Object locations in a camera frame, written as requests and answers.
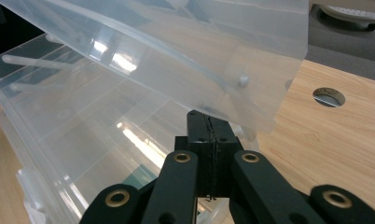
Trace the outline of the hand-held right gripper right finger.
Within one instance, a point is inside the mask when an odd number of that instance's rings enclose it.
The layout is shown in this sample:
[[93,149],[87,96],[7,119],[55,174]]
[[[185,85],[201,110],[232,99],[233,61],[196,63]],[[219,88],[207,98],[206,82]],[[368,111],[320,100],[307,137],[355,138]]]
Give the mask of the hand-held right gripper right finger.
[[227,198],[233,182],[231,165],[234,154],[241,149],[240,141],[227,121],[211,119],[211,128],[211,197]]

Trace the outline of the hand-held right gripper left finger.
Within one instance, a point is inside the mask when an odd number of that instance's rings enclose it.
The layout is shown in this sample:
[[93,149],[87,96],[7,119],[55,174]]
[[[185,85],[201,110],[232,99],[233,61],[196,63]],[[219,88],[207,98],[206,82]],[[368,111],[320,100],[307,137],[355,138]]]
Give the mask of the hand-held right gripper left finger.
[[187,148],[198,156],[198,196],[213,200],[213,139],[210,117],[196,110],[187,113]]

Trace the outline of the clear plastic storage box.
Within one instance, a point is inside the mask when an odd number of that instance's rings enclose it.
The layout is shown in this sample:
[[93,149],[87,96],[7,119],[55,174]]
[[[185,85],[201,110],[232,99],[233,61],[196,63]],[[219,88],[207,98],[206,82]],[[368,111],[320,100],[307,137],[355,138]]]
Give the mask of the clear plastic storage box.
[[197,110],[244,146],[308,48],[309,0],[0,0],[41,35],[0,55],[0,125],[31,224],[77,224],[155,178]]

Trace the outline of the chair base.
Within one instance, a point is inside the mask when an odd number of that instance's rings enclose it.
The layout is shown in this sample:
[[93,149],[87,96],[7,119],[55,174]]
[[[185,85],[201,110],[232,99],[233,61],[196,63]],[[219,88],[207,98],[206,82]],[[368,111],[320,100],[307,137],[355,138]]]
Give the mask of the chair base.
[[325,5],[321,5],[320,9],[323,11],[323,16],[330,16],[341,21],[366,23],[368,31],[375,30],[375,12]]

